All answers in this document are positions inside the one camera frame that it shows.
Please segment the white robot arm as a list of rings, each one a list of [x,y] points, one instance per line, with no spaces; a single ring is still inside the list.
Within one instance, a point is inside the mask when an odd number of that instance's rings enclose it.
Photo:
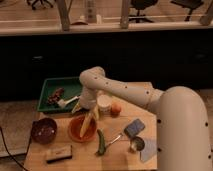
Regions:
[[[91,109],[99,90],[156,115],[158,171],[213,171],[209,120],[202,98],[192,89],[165,91],[105,77],[101,67],[83,71],[80,105]]]

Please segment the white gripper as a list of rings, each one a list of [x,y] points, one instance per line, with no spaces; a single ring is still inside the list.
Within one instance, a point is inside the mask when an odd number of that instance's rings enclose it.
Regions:
[[[79,103],[81,107],[90,110],[95,107],[96,100],[97,100],[96,90],[89,89],[86,87],[82,89],[80,99],[79,99]]]

